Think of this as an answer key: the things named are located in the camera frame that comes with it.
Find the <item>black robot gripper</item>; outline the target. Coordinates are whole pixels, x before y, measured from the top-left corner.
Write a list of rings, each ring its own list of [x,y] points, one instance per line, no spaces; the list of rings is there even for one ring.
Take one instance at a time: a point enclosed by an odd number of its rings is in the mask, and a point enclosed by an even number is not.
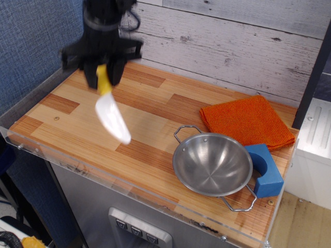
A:
[[[83,1],[83,35],[60,50],[62,67],[83,68],[89,88],[97,89],[99,63],[107,63],[112,86],[122,78],[126,61],[141,58],[143,42],[119,36],[122,16],[132,14],[140,26],[140,19],[131,12],[136,1]]]

